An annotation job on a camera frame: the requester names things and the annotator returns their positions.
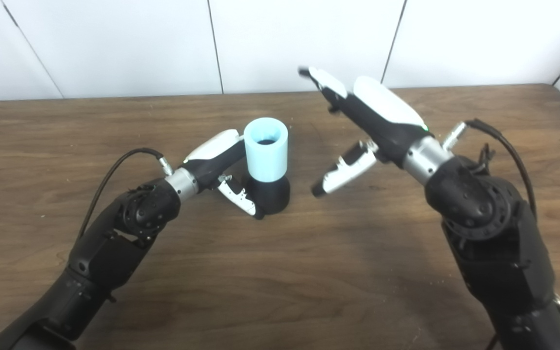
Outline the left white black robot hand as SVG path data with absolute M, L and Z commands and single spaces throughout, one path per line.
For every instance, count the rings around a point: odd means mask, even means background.
M 265 217 L 245 187 L 225 171 L 246 156 L 245 142 L 237 129 L 226 129 L 194 149 L 176 173 L 187 177 L 193 193 L 218 190 L 256 220 Z

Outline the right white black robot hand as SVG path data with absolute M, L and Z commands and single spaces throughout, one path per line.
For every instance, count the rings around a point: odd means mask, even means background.
M 335 192 L 378 161 L 402 167 L 410 146 L 431 135 L 422 117 L 374 78 L 358 77 L 352 89 L 347 89 L 340 80 L 315 67 L 300 67 L 298 74 L 322 93 L 329 113 L 341 113 L 369 137 L 356 142 L 311 187 L 315 197 Z

